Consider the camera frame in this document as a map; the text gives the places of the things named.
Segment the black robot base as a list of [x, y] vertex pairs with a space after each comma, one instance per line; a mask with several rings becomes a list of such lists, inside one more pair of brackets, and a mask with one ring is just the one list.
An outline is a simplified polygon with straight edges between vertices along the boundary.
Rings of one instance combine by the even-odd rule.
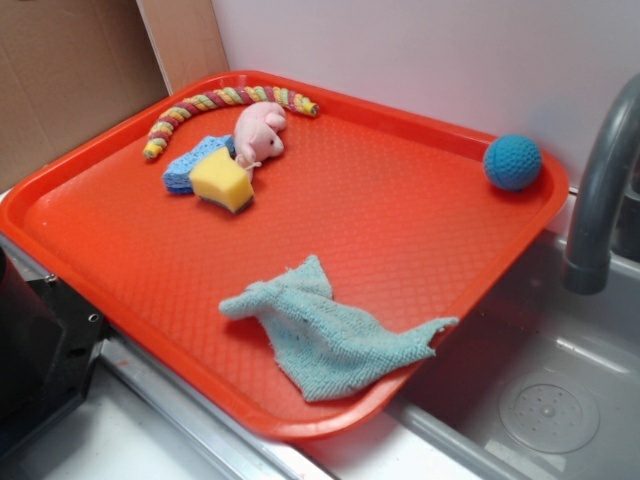
[[26, 280], [1, 253], [1, 458], [81, 405], [104, 316], [56, 277]]

